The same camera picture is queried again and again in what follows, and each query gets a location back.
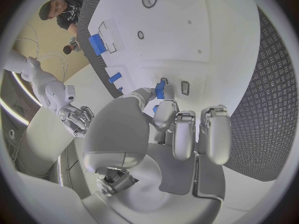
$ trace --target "blue block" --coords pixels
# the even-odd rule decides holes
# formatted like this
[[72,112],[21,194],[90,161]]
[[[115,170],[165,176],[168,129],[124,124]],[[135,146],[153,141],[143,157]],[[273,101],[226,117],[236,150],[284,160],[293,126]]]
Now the blue block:
[[155,106],[152,108],[152,111],[153,111],[154,113],[156,113],[156,112],[157,112],[157,109],[158,109],[158,107],[159,107],[159,105],[155,105]]
[[156,85],[155,91],[156,91],[157,99],[159,100],[164,99],[164,86],[165,86],[165,81],[161,81]]
[[95,34],[89,37],[89,42],[97,56],[107,51],[99,34]]
[[118,72],[115,75],[113,75],[112,77],[110,77],[108,79],[108,81],[112,84],[113,82],[117,81],[121,77],[122,77],[122,74]]

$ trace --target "man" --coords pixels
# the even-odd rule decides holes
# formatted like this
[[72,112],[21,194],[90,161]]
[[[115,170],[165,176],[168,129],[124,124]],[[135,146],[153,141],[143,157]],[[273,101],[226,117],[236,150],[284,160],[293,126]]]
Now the man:
[[70,41],[69,41],[69,45],[63,47],[63,52],[68,55],[70,54],[72,51],[75,51],[75,52],[79,52],[81,51],[81,47],[79,46],[78,44],[78,41],[77,41],[77,38],[75,36],[72,36],[70,38]]
[[53,0],[46,2],[39,11],[42,20],[57,17],[57,24],[77,36],[78,17],[83,0]]

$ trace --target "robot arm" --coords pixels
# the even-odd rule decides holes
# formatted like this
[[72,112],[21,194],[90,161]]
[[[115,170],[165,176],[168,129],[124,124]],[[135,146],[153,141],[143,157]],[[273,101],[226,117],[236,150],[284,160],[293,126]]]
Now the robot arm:
[[85,136],[94,114],[88,107],[78,109],[71,105],[75,99],[74,86],[65,86],[52,74],[43,71],[39,61],[26,58],[14,50],[11,50],[4,68],[32,82],[37,99],[45,108],[60,116],[68,132],[75,137]]

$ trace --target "black t-shirt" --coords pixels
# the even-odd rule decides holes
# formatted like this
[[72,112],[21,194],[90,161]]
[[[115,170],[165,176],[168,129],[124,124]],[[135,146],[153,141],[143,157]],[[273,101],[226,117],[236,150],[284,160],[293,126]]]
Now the black t-shirt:
[[78,22],[83,0],[65,0],[65,2],[67,3],[67,8],[57,16],[57,24],[67,30],[72,23]]

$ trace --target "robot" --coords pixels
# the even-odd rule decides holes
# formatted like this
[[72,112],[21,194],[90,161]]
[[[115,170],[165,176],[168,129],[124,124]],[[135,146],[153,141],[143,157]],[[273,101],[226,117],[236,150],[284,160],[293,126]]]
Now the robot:
[[52,74],[43,71],[35,58],[26,58],[14,50],[10,51],[4,69],[19,73],[24,80],[31,82],[37,99],[61,118],[66,130],[74,137],[85,136],[94,114],[86,106],[79,109],[71,105],[75,99],[74,86],[65,86]]
[[[156,88],[140,88],[116,98],[94,115],[88,107],[72,106],[74,87],[43,71],[36,59],[12,50],[5,69],[32,82],[43,106],[58,115],[74,137],[84,137],[84,164],[98,174],[102,195],[93,194],[84,204],[98,223],[103,216],[95,207],[104,210],[103,204],[130,223],[145,223],[144,217],[149,223],[159,222],[182,207],[190,213],[186,223],[214,221],[225,196],[222,165],[228,161],[232,142],[224,106],[201,112],[196,143],[196,113],[179,110],[174,89],[165,81],[162,88],[158,83]],[[143,110],[155,98],[162,101],[152,119],[154,143],[149,143],[150,126]]]

